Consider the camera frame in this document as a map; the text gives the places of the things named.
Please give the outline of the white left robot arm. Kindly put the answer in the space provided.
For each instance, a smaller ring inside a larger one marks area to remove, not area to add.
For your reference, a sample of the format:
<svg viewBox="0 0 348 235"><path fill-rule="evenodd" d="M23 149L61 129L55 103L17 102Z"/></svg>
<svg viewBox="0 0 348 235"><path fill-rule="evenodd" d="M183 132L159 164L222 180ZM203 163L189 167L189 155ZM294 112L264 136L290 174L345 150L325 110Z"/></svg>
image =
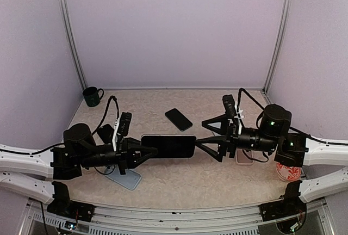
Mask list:
<svg viewBox="0 0 348 235"><path fill-rule="evenodd" d="M78 123L64 132L64 142L48 149L30 152L15 148L11 151L1 148L1 170L19 172L52 179L52 195L41 202L55 205L65 216L76 211L76 203L70 199L69 190L63 180L82 176L82 169L115 166L124 175L127 169L134 169L156 156L154 147L142 146L134 138L121 138L97 146L90 128Z"/></svg>

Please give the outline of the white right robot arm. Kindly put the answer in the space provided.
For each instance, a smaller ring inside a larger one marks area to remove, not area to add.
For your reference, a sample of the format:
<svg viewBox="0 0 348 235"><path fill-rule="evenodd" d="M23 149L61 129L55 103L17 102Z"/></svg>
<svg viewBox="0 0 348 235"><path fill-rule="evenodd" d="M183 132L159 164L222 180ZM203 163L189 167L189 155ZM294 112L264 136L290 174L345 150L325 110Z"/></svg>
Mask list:
<svg viewBox="0 0 348 235"><path fill-rule="evenodd" d="M299 200L308 203L347 189L347 141L315 138L291 128L291 112L277 104L266 106L259 115L258 128L242 126L241 119L231 106L222 116L202 122L204 128L216 135L198 139L195 145L218 162L224 156L233 158L237 150L258 151L287 167L336 165L342 169L316 179L294 181L287 185L278 211L290 215L299 207ZM210 122L221 121L221 128Z"/></svg>

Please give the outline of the light blue phone case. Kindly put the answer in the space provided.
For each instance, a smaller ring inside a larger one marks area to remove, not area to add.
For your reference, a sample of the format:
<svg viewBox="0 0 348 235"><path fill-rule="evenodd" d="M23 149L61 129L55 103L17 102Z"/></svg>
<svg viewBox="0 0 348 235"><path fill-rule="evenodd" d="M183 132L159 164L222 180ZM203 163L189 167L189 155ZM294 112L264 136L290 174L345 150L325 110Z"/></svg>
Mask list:
<svg viewBox="0 0 348 235"><path fill-rule="evenodd" d="M119 184L120 186L130 191L134 191L142 180L142 176L139 173L130 169L126 169L126 174L121 175L118 168L106 168L104 174L105 177L109 180Z"/></svg>

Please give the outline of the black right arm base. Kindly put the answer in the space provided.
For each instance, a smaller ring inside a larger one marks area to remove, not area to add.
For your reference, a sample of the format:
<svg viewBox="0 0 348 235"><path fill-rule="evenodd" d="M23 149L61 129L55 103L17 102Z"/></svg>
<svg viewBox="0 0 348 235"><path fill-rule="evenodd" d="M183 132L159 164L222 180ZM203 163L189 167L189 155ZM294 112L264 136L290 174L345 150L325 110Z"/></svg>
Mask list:
<svg viewBox="0 0 348 235"><path fill-rule="evenodd" d="M301 183L301 180L288 183L285 194L279 200L259 205L262 220L276 220L306 212L306 203L300 199Z"/></svg>

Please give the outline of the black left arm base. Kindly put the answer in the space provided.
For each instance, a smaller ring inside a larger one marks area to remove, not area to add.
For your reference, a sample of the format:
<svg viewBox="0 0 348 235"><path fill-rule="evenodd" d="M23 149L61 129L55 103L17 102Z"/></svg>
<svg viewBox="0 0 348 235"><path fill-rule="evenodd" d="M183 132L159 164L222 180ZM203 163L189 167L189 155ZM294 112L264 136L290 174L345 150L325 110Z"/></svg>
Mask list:
<svg viewBox="0 0 348 235"><path fill-rule="evenodd" d="M75 219L91 222L95 206L89 203L77 202L70 199L67 185L53 181L53 201L47 205L47 212Z"/></svg>

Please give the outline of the large silver phone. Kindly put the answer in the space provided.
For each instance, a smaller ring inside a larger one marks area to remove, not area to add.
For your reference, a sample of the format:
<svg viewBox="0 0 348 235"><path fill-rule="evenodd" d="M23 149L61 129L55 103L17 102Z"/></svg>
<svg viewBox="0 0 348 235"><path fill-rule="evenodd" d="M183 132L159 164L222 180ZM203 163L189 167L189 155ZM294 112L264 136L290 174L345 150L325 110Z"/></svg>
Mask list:
<svg viewBox="0 0 348 235"><path fill-rule="evenodd" d="M195 151L194 135L143 135L142 146L156 148L156 159L191 158Z"/></svg>

